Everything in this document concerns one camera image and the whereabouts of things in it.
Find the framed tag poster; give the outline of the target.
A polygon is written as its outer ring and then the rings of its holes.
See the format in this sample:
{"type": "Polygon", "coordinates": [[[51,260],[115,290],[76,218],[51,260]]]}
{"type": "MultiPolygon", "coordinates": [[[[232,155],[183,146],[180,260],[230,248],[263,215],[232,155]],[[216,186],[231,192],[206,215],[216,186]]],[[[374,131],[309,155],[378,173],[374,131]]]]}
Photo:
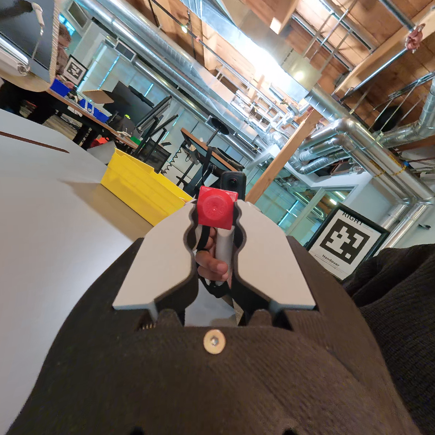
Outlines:
{"type": "Polygon", "coordinates": [[[343,282],[378,251],[389,234],[389,230],[339,203],[304,247],[343,282]]]}

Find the long wooden desk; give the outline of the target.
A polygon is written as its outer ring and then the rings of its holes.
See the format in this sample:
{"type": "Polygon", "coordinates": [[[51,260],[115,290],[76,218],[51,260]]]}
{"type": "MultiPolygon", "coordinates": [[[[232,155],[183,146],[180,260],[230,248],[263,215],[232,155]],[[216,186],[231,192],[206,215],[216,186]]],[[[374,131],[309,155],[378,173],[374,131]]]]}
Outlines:
{"type": "Polygon", "coordinates": [[[64,106],[68,106],[74,112],[81,114],[81,117],[74,114],[69,114],[68,116],[73,117],[82,124],[73,138],[73,142],[80,145],[83,149],[88,150],[93,140],[95,140],[99,134],[103,137],[111,138],[117,143],[122,143],[134,150],[138,148],[138,145],[129,137],[118,133],[106,123],[102,123],[86,109],[82,108],[71,99],[64,98],[51,89],[48,89],[46,92],[59,101],[59,103],[55,103],[54,105],[59,112],[64,113],[64,106]]]}

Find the reddish pipe fitting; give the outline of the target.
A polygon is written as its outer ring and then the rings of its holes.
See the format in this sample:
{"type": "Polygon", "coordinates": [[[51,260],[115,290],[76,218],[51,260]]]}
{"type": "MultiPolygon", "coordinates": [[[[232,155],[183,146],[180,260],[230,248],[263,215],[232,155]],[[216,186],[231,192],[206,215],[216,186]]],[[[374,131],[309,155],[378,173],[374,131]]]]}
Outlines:
{"type": "Polygon", "coordinates": [[[405,49],[415,53],[419,48],[423,39],[422,30],[425,27],[425,23],[416,25],[416,27],[408,34],[405,40],[405,49]]]}

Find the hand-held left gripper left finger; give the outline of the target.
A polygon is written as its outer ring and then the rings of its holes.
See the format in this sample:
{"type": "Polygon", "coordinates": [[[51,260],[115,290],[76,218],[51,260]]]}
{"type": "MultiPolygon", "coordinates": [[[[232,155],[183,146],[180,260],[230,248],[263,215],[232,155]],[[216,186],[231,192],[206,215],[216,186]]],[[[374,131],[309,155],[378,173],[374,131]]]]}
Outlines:
{"type": "Polygon", "coordinates": [[[144,237],[112,307],[148,310],[152,320],[173,310],[184,320],[185,310],[198,296],[193,247],[197,237],[193,215],[196,201],[188,202],[154,226],[144,237]]]}

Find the small blue bin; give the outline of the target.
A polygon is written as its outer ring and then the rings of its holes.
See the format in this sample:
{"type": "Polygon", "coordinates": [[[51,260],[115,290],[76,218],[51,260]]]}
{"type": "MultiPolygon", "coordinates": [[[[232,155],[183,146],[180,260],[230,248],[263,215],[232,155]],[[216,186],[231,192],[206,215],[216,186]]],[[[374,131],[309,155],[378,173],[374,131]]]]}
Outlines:
{"type": "Polygon", "coordinates": [[[104,108],[99,109],[97,106],[94,106],[90,101],[86,100],[85,98],[79,100],[79,106],[102,123],[107,123],[108,120],[112,117],[112,114],[109,113],[107,110],[105,110],[104,108]]]}
{"type": "Polygon", "coordinates": [[[50,86],[50,90],[55,92],[57,95],[61,97],[66,97],[69,92],[75,90],[75,86],[70,81],[65,81],[59,78],[54,79],[53,83],[50,86]]]}

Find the tilted wooden desk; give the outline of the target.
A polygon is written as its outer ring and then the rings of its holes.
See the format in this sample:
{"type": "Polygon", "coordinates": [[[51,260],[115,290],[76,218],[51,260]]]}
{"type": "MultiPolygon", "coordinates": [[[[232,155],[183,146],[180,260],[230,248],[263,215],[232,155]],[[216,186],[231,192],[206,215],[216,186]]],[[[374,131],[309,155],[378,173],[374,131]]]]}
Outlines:
{"type": "Polygon", "coordinates": [[[244,167],[235,160],[227,156],[223,151],[218,148],[212,147],[199,140],[192,133],[185,128],[181,128],[183,142],[181,147],[192,158],[194,163],[203,163],[207,153],[211,150],[210,163],[213,164],[220,171],[240,171],[244,167]]]}

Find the silver ventilation duct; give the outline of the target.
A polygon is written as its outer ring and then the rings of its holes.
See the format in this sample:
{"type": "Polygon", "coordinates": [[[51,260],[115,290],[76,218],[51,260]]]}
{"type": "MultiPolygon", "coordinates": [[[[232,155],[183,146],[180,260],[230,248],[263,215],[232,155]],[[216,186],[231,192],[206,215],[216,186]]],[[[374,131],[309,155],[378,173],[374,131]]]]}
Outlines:
{"type": "Polygon", "coordinates": [[[232,104],[236,94],[127,1],[81,0],[77,3],[188,93],[206,112],[221,120],[249,153],[259,154],[268,149],[264,134],[258,133],[248,115],[238,112],[232,104]]]}
{"type": "Polygon", "coordinates": [[[409,144],[420,139],[434,136],[434,81],[427,94],[419,119],[401,128],[387,132],[383,136],[374,136],[356,118],[350,115],[334,98],[320,86],[315,85],[306,96],[306,100],[322,117],[330,121],[329,125],[307,137],[303,146],[317,145],[337,135],[346,135],[354,146],[341,147],[346,150],[367,171],[367,163],[363,163],[355,155],[355,149],[379,167],[381,178],[389,181],[398,193],[399,203],[393,214],[384,221],[387,228],[400,217],[403,218],[393,228],[382,249],[399,247],[399,243],[417,223],[434,209],[434,192],[420,178],[414,175],[403,163],[399,162],[389,147],[409,144]]]}

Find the black mesh chair back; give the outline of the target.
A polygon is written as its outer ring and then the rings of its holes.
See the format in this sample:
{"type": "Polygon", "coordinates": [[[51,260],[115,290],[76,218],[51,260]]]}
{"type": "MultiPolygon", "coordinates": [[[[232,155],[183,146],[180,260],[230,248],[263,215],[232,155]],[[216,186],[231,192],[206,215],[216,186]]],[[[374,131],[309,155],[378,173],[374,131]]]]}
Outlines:
{"type": "Polygon", "coordinates": [[[153,139],[149,139],[140,151],[137,159],[151,166],[158,174],[167,162],[171,152],[166,150],[162,144],[156,143],[153,139]]]}

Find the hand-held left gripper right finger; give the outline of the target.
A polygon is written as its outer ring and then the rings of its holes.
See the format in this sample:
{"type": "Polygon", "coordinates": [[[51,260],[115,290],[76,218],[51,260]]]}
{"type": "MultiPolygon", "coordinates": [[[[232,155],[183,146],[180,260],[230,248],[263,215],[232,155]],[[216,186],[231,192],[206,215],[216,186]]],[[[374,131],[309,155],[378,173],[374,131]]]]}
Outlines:
{"type": "Polygon", "coordinates": [[[235,209],[232,298],[245,322],[257,311],[272,319],[312,312],[316,302],[285,233],[249,202],[238,200],[235,209]]]}

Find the red toy block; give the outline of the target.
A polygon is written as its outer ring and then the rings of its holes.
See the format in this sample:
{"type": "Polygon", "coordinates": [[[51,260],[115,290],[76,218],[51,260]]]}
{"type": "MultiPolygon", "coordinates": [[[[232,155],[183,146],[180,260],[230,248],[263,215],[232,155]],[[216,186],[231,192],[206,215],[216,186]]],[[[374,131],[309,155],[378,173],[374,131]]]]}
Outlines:
{"type": "Polygon", "coordinates": [[[198,224],[231,230],[237,199],[237,192],[201,186],[196,204],[198,224]]]}

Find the silver laptop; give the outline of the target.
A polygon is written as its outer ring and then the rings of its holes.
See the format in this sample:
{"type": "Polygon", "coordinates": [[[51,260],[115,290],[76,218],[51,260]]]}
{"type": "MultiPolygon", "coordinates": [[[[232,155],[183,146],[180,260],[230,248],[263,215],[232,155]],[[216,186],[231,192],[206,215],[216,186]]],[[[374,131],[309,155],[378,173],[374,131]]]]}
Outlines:
{"type": "Polygon", "coordinates": [[[2,37],[0,38],[0,71],[14,77],[25,77],[30,72],[29,59],[2,37]]]}

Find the person's right hand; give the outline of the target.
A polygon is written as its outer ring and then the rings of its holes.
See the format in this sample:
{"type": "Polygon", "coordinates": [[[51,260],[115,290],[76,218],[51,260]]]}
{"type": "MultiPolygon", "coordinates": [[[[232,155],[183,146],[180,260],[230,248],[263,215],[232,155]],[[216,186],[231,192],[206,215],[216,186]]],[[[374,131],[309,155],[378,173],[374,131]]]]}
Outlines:
{"type": "Polygon", "coordinates": [[[231,287],[231,272],[228,265],[215,256],[217,230],[210,228],[209,237],[203,250],[197,250],[195,260],[199,264],[199,276],[216,282],[226,282],[231,287]]]}

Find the grey board panel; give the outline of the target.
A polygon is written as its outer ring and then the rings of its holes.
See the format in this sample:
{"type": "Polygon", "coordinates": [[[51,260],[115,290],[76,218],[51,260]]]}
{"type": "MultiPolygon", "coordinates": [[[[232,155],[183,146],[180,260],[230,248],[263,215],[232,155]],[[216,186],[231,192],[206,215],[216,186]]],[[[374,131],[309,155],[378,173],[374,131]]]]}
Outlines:
{"type": "Polygon", "coordinates": [[[115,150],[116,145],[114,141],[111,140],[104,144],[100,144],[99,146],[89,148],[87,152],[99,161],[101,161],[103,164],[107,165],[110,162],[113,154],[115,153],[115,150]]]}

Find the black monitor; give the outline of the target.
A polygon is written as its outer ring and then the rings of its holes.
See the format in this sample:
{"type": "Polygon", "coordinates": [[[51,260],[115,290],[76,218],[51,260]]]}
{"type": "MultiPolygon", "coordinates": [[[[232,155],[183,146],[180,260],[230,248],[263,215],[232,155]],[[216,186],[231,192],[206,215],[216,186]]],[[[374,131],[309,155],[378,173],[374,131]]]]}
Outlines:
{"type": "Polygon", "coordinates": [[[177,120],[179,117],[178,114],[168,118],[165,122],[160,123],[159,125],[157,125],[157,127],[152,131],[149,132],[149,138],[151,138],[152,136],[154,136],[156,133],[162,131],[162,130],[166,130],[167,125],[172,124],[175,120],[177,120]]]}
{"type": "Polygon", "coordinates": [[[167,110],[171,105],[172,96],[167,96],[159,104],[157,104],[152,110],[144,116],[142,120],[136,125],[136,129],[140,132],[148,131],[151,126],[158,121],[159,117],[167,110]]]}

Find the wooden pillar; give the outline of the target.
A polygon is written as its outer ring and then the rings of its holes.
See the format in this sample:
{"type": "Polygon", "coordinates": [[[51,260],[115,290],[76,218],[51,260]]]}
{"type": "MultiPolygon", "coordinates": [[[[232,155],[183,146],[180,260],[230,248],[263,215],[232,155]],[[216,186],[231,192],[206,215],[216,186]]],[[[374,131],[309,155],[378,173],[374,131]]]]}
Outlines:
{"type": "Polygon", "coordinates": [[[309,112],[307,118],[299,125],[285,146],[246,194],[245,200],[247,202],[255,204],[259,200],[321,118],[322,115],[318,111],[312,109],[309,112]]]}

